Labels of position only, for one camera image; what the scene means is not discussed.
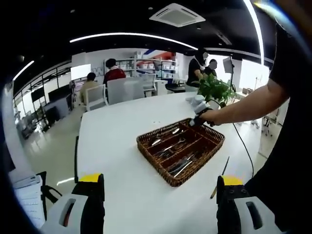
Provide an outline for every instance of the person wearing mask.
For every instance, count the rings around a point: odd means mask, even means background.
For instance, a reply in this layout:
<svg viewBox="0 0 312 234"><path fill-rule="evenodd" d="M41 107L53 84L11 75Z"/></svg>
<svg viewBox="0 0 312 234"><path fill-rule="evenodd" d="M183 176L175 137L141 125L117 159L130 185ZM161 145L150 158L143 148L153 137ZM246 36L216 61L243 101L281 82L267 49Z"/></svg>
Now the person wearing mask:
<svg viewBox="0 0 312 234"><path fill-rule="evenodd" d="M205 68L205 74L210 75L213 74L214 77L216 77L216 68L217 68L218 63L216 62L215 59L210 60L209 66Z"/></svg>
<svg viewBox="0 0 312 234"><path fill-rule="evenodd" d="M302 189L308 186L310 178L306 164L309 165L311 145L308 142L311 63L297 41L278 25L275 60L268 83L237 103L201 115L215 125L243 122L271 113L290 98L283 127L269 158L245 185L251 196L262 200L275 214L275 223L282 231L296 230L306 215L303 209L307 194Z"/></svg>
<svg viewBox="0 0 312 234"><path fill-rule="evenodd" d="M87 75L87 81L83 84L83 86L80 89L80 100L85 105L86 105L86 90L99 86L99 84L94 81L95 78L96 75L93 72L90 72Z"/></svg>
<svg viewBox="0 0 312 234"><path fill-rule="evenodd" d="M189 64L189 78L185 84L186 92L196 92L198 90L198 81L204 78L202 72L205 70L207 57L208 53L204 48L199 48L196 51L195 58Z"/></svg>
<svg viewBox="0 0 312 234"><path fill-rule="evenodd" d="M105 66L109 71L104 76L103 84L107 85L107 82L110 80L126 78L124 71L116 66L116 59L110 58L106 61Z"/></svg>

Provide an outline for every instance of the ceiling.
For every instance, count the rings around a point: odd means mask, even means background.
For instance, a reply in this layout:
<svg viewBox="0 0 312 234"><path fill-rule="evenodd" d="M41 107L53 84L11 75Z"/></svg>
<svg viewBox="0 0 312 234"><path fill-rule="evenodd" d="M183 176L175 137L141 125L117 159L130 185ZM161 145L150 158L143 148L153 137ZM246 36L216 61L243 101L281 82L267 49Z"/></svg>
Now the ceiling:
<svg viewBox="0 0 312 234"><path fill-rule="evenodd" d="M177 0L200 14L206 21L177 28L149 17L170 1L54 1L29 2L14 9L12 20L1 16L4 26L6 58L4 75L12 77L29 61L31 65L15 81L19 90L29 79L71 55L110 48L153 48L192 54L188 47L159 39L134 36L109 36L69 43L69 40L109 32L145 33L175 39L195 47L222 47L259 54L257 34L243 0ZM274 22L256 9L264 40L265 57L274 59ZM226 38L231 45L226 45Z"/></svg>

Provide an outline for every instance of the black cable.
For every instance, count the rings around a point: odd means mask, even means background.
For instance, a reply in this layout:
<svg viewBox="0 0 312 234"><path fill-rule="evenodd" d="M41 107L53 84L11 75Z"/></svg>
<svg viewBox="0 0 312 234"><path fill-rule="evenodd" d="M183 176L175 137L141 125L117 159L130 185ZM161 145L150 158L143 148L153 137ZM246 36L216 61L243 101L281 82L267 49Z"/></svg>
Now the black cable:
<svg viewBox="0 0 312 234"><path fill-rule="evenodd" d="M245 145L243 139L240 137L240 134L239 134L239 132L238 132L238 130L237 130L235 124L233 124L233 126L234 126L234 128L235 128L235 130L236 130L236 132L237 132L237 134L238 134L238 136L239 136L239 138L240 138L240 140L242 141L242 143L243 143L243 145L244 145L244 147L245 147L245 150L246 150L246 152L247 152L247 154L248 154L249 160L250 160L250 162L251 162L251 164L252 164L252 169L253 169L253 175L252 175L252 177L253 177L253 176L254 176L254 164L253 164L252 158L250 157L249 152L248 152L248 150L247 150L247 147L246 147L246 145Z"/></svg>
<svg viewBox="0 0 312 234"><path fill-rule="evenodd" d="M217 103L219 106L221 106L220 103L217 102L216 100L211 99L210 101L214 101L214 102ZM244 147L245 147L245 150L246 150L246 152L247 152L247 154L248 154L250 163L252 164L252 169L253 169L253 175L252 175L252 177L253 177L253 176L254 176L254 164L253 164L252 158L250 157L250 154L249 154L249 152L248 152L248 150L247 150L247 147L246 147L246 145L245 145L245 143L244 143L242 137L240 136L240 134L239 134L239 132L238 132L238 130L237 130L235 124L233 124L233 126L234 126L234 128L235 128L235 130L236 130L236 132L237 132L237 134L238 134L238 136L239 136L239 139L242 141L242 143L243 143L243 145L244 145Z"/></svg>

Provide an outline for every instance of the white floor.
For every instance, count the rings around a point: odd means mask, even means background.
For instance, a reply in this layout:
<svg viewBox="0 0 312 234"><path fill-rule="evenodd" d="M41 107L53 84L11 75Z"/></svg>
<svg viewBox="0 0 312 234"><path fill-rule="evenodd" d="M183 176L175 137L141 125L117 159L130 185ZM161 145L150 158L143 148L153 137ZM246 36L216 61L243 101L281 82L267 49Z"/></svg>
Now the white floor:
<svg viewBox="0 0 312 234"><path fill-rule="evenodd" d="M83 111L82 107L75 108L69 116L58 121L46 133L34 133L24 144L24 150L34 172L46 171L46 184L56 188L62 194L70 193L75 185L75 139L79 135ZM273 136L262 134L259 154L253 162L255 173L266 162L279 131L280 129ZM50 202L47 202L48 209L51 205Z"/></svg>

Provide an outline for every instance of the cutlery tray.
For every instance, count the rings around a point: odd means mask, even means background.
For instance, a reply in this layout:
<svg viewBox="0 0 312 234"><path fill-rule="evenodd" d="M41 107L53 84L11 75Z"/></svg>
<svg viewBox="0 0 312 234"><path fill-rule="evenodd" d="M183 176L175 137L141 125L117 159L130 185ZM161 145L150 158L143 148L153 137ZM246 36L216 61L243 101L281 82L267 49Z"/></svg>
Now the cutlery tray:
<svg viewBox="0 0 312 234"><path fill-rule="evenodd" d="M178 187L203 167L210 158L220 149L224 142L224 135L206 126L189 126L190 118L156 129L136 138L137 147L143 156L153 165L158 173L173 187ZM161 141L153 146L151 142L160 138ZM168 150L166 157L158 156L157 153L166 149L181 139L183 143ZM178 175L174 177L169 172L178 167L182 160L197 153L188 162Z"/></svg>

